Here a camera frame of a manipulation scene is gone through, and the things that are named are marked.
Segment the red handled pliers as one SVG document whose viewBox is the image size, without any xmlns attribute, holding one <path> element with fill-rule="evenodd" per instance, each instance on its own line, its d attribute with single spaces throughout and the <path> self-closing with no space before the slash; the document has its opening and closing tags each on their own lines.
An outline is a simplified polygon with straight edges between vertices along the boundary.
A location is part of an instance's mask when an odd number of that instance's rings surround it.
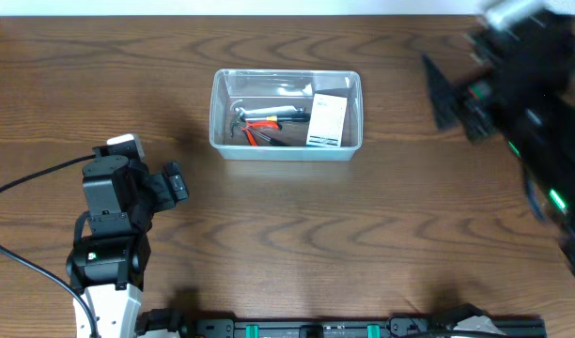
<svg viewBox="0 0 575 338">
<path fill-rule="evenodd" d="M 258 146 L 257 138 L 267 142 L 270 146 L 286 146 L 282 141 L 262 132 L 262 130 L 280 131 L 282 127 L 277 122 L 241 122 L 240 128 L 250 146 Z"/>
</svg>

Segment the small black orange hammer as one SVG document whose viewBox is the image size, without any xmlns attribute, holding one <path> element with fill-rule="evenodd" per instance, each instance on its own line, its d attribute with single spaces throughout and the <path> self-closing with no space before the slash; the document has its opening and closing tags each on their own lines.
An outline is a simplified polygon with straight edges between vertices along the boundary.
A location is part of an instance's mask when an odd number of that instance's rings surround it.
<svg viewBox="0 0 575 338">
<path fill-rule="evenodd" d="M 231 138 L 234 137 L 236 128 L 241 130 L 250 146 L 258 146 L 258 142 L 256 141 L 257 139 L 261 139 L 267 142 L 270 146 L 288 146 L 288 144 L 285 142 L 282 142 L 262 132 L 264 129 L 270 129 L 273 131 L 280 131 L 282 129 L 282 126 L 277 122 L 274 116 L 262 120 L 243 121 L 240 119 L 235 119 L 230 124 Z"/>
</svg>

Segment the clear plastic container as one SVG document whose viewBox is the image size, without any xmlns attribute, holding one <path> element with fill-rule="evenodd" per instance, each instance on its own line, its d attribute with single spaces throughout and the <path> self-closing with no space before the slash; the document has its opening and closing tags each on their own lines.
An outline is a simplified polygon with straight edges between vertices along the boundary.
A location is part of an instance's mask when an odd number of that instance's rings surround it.
<svg viewBox="0 0 575 338">
<path fill-rule="evenodd" d="M 315 94 L 348 100 L 341 147 L 308 146 L 309 122 L 278 122 L 280 131 L 262 130 L 287 146 L 270 146 L 257 139 L 250 146 L 240 129 L 230 137 L 230 124 L 246 109 L 293 105 L 310 115 Z M 221 69 L 214 77 L 210 100 L 210 144 L 226 160 L 348 161 L 363 142 L 361 78 L 351 70 Z"/>
</svg>

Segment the black yellow screwdriver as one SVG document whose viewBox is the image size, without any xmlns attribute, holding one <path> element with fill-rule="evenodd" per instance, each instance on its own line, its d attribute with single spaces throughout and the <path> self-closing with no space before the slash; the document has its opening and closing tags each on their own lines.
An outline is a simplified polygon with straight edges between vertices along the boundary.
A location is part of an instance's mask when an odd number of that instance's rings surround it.
<svg viewBox="0 0 575 338">
<path fill-rule="evenodd" d="M 244 122 L 296 122 L 303 123 L 310 121 L 310 115 L 295 114 L 295 115 L 262 115 L 262 116 L 246 116 L 241 119 Z"/>
</svg>

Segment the white blue cardboard box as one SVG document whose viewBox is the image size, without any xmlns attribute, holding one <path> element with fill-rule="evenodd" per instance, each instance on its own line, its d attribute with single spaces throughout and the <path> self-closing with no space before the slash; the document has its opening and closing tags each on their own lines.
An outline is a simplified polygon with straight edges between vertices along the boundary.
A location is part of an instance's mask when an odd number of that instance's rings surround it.
<svg viewBox="0 0 575 338">
<path fill-rule="evenodd" d="M 347 103 L 343 97 L 314 95 L 306 136 L 308 146 L 341 147 Z"/>
</svg>

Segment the silver wrench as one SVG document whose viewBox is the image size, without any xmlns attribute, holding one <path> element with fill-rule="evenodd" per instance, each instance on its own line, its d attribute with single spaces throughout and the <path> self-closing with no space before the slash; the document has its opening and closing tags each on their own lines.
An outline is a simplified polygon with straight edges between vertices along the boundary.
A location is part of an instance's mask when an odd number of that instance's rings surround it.
<svg viewBox="0 0 575 338">
<path fill-rule="evenodd" d="M 237 107 L 234 109 L 234 112 L 240 118 L 258 118 L 268 116 L 285 117 L 304 114 L 305 109 L 303 107 L 296 107 L 293 105 L 273 106 L 258 109 L 246 109 L 243 107 Z"/>
</svg>

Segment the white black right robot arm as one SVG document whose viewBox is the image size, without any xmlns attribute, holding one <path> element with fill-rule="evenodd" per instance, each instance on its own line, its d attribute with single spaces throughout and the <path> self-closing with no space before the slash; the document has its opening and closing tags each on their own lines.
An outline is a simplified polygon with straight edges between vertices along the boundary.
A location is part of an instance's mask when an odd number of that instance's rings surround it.
<svg viewBox="0 0 575 338">
<path fill-rule="evenodd" d="M 532 212 L 563 228 L 560 248 L 575 276 L 575 103 L 563 98 L 575 78 L 575 18 L 541 9 L 470 40 L 484 66 L 457 82 L 422 57 L 437 128 L 461 126 L 473 144 L 504 136 Z"/>
</svg>

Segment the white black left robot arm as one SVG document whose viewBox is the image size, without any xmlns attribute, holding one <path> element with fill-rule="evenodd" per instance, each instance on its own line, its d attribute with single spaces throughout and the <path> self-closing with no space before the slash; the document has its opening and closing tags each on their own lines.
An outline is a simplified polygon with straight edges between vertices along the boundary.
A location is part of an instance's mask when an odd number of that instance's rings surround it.
<svg viewBox="0 0 575 338">
<path fill-rule="evenodd" d="M 99 337 L 137 337 L 153 216 L 189 198 L 179 164 L 152 174 L 137 141 L 97 146 L 83 169 L 87 210 L 77 220 L 67 259 L 71 288 Z"/>
</svg>

